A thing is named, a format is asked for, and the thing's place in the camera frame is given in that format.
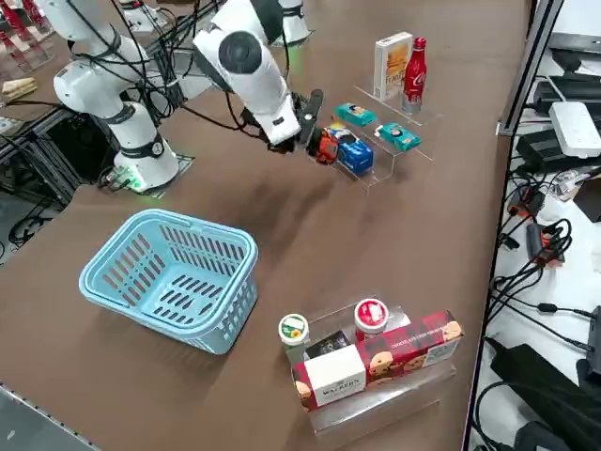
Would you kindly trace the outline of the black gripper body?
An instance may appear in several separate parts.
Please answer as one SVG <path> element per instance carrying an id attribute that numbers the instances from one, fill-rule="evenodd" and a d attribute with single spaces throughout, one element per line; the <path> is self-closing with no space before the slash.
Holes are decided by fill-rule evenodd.
<path id="1" fill-rule="evenodd" d="M 292 102 L 293 102 L 293 110 L 295 113 L 295 117 L 300 124 L 300 131 L 297 133 L 295 140 L 297 142 L 305 142 L 306 141 L 306 119 L 305 116 L 305 108 L 308 104 L 308 100 L 306 100 L 301 94 L 296 92 L 292 92 Z"/>

